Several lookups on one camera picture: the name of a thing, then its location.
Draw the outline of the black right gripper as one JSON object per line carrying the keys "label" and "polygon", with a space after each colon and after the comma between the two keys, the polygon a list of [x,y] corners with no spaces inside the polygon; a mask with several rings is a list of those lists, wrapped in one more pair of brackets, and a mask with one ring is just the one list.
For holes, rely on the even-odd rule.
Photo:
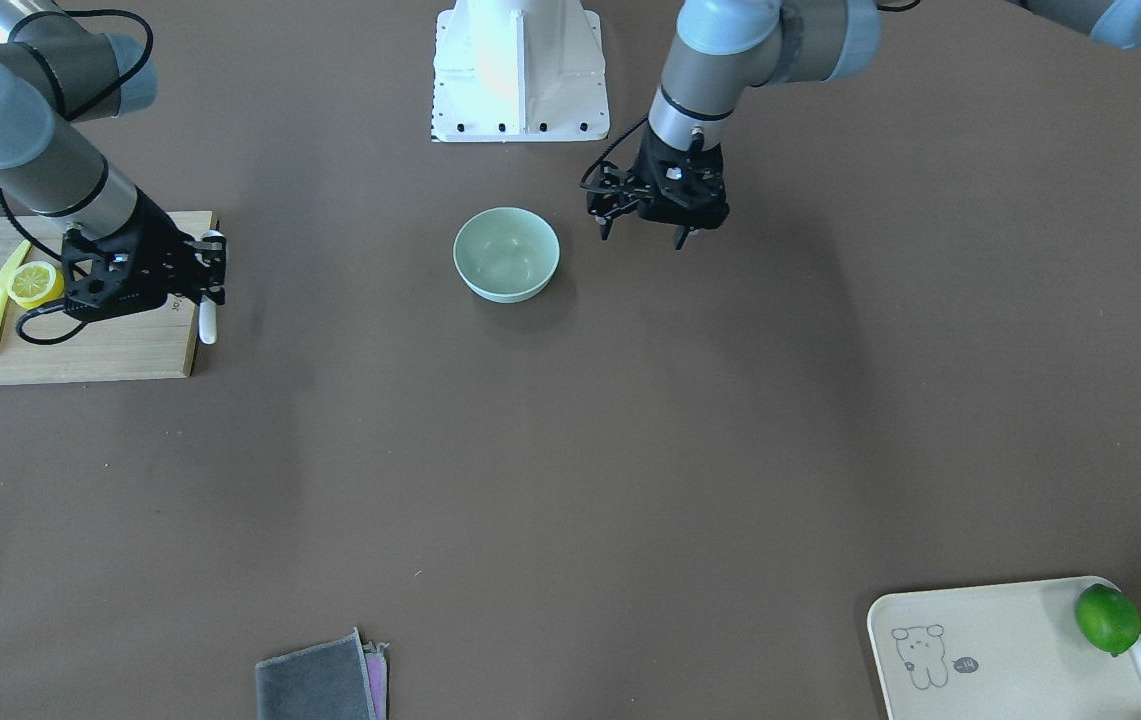
{"label": "black right gripper", "polygon": [[82,301],[151,301],[183,296],[194,305],[222,306],[222,282],[201,272],[224,272],[228,238],[224,234],[183,233],[146,193],[137,191],[132,213],[121,228],[99,238],[80,241],[90,272],[80,280]]}

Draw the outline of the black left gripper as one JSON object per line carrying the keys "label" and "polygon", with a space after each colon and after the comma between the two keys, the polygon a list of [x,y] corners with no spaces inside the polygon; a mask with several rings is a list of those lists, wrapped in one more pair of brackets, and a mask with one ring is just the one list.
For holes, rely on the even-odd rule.
{"label": "black left gripper", "polygon": [[699,129],[675,146],[648,129],[636,160],[636,181],[642,195],[637,215],[646,223],[678,225],[672,233],[675,251],[683,250],[691,234],[720,228],[730,213],[725,155]]}

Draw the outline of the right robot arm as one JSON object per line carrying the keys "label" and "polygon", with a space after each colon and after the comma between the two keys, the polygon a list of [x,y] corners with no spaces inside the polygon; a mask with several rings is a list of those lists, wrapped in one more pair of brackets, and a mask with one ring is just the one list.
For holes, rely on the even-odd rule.
{"label": "right robot arm", "polygon": [[191,236],[78,131],[149,108],[154,38],[84,29],[55,1],[0,1],[0,192],[52,223],[64,309],[98,322],[178,296],[226,301],[222,234]]}

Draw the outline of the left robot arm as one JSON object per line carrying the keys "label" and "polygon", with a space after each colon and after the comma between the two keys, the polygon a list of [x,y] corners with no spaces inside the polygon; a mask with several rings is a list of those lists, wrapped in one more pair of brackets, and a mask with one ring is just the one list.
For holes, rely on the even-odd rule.
{"label": "left robot arm", "polygon": [[748,88],[855,76],[877,52],[880,1],[686,1],[628,173],[626,208],[689,234],[727,215],[727,123]]}

